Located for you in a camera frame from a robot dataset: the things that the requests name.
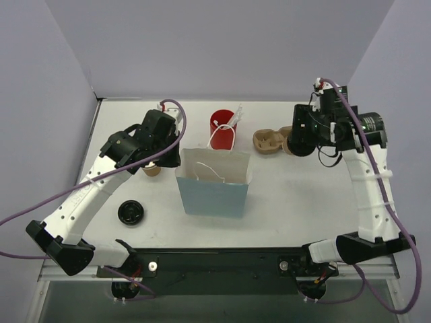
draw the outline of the gray floor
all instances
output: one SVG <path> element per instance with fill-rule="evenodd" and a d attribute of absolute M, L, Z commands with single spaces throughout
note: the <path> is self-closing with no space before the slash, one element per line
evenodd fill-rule
<path fill-rule="evenodd" d="M 390 299 L 385 281 L 374 281 Z M 325 299 L 342 299 L 360 288 L 359 281 L 330 282 Z M 366 289 L 345 305 L 304 303 L 298 295 L 166 296 L 113 303 L 108 282 L 52 282 L 39 323 L 68 322 L 397 322 Z"/>

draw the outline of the screw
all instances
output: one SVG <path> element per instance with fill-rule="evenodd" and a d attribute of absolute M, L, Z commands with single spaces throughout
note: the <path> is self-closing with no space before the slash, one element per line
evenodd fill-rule
<path fill-rule="evenodd" d="M 288 264 L 288 262 L 287 262 L 287 261 L 282 261 L 282 262 L 280 263 L 280 269 L 281 269 L 282 271 L 286 271 L 288 268 L 289 268 L 289 264 Z"/>
<path fill-rule="evenodd" d="M 156 271 L 156 270 L 157 270 L 157 262 L 155 262 L 155 261 L 151 261 L 151 262 L 148 264 L 148 270 L 149 270 L 149 271 L 151 271 L 151 272 Z"/>

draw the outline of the table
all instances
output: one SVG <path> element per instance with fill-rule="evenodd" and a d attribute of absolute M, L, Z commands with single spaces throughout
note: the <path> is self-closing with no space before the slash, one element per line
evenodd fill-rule
<path fill-rule="evenodd" d="M 93 164 L 111 134 L 141 122 L 156 103 L 103 100 L 94 119 L 81 175 Z M 188 127 L 180 148 L 194 148 L 207 145 L 211 114 L 218 109 L 235 110 L 240 102 L 181 103 Z M 292 123 L 296 103 L 303 102 L 242 102 L 244 116 L 238 124 L 234 150 L 249 153 L 253 167 L 243 217 L 187 215 L 173 169 L 163 169 L 154 178 L 139 171 L 108 199 L 88 226 L 84 239 L 89 243 L 122 239 L 134 248 L 296 247 L 356 231 L 354 194 L 344 163 L 324 168 L 316 153 L 301 158 L 281 150 L 275 155 L 260 155 L 253 147 L 256 130 L 278 130 Z M 139 201 L 145 209 L 145 219 L 135 227 L 127 227 L 117 217 L 118 207 L 129 199 Z M 370 279 L 387 280 L 393 301 L 399 301 L 393 293 L 398 288 L 399 275 L 392 257 L 370 260 L 361 266 Z M 337 279 L 359 279 L 349 266 L 341 264 L 339 271 Z M 96 279 L 95 272 L 96 268 L 89 266 L 68 277 L 52 261 L 46 261 L 40 282 L 107 280 Z"/>

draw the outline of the red container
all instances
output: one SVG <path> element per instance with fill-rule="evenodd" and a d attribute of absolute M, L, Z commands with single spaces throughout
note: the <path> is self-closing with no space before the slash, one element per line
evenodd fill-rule
<path fill-rule="evenodd" d="M 211 131 L 211 136 L 218 126 L 214 123 L 216 120 L 219 124 L 227 124 L 228 121 L 233 117 L 234 113 L 229 110 L 218 110 L 213 113 L 211 118 L 209 119 L 209 128 Z M 211 147 L 213 149 L 225 149 L 230 150 L 232 147 L 232 142 L 234 140 L 234 132 L 231 128 L 228 129 L 218 129 L 215 133 L 213 139 L 211 140 Z"/>

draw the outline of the brown object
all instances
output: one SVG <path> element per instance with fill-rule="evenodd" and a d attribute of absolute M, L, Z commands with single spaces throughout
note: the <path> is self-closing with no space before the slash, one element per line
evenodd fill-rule
<path fill-rule="evenodd" d="M 271 129 L 258 130 L 253 135 L 253 145 L 259 153 L 269 155 L 283 149 L 289 155 L 292 155 L 287 146 L 287 137 L 292 131 L 292 126 L 282 127 L 275 131 Z"/>
<path fill-rule="evenodd" d="M 147 174 L 147 176 L 154 177 L 154 176 L 157 176 L 162 171 L 162 168 L 158 166 L 154 166 L 151 168 L 144 168 L 143 171 Z"/>

